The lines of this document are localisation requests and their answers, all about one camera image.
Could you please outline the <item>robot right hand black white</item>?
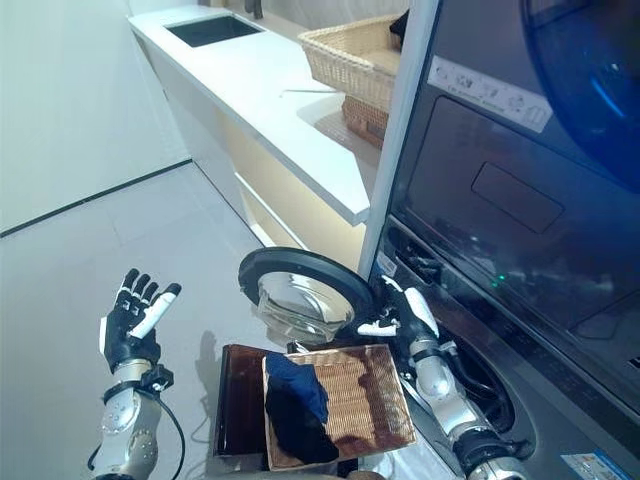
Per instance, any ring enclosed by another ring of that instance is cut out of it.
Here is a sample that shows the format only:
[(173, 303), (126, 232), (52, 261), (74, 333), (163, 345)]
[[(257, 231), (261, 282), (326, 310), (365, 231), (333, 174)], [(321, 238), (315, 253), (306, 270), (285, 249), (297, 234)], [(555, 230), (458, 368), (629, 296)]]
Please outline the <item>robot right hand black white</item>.
[(381, 275), (374, 293), (378, 309), (357, 325), (358, 335), (386, 339), (398, 349), (407, 349), (416, 341), (438, 342), (438, 324), (416, 287), (403, 288), (393, 278)]

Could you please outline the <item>robot left hand black white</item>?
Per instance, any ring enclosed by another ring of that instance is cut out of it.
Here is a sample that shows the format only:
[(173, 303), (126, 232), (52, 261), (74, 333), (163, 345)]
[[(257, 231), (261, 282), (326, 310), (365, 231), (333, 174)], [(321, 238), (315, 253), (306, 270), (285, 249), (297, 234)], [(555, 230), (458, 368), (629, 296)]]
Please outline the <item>robot left hand black white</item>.
[(155, 327), (182, 286), (171, 283), (161, 292), (158, 288), (148, 274), (135, 268), (129, 270), (117, 290), (112, 310), (100, 319), (99, 351), (112, 373), (130, 360), (156, 364), (160, 359)]

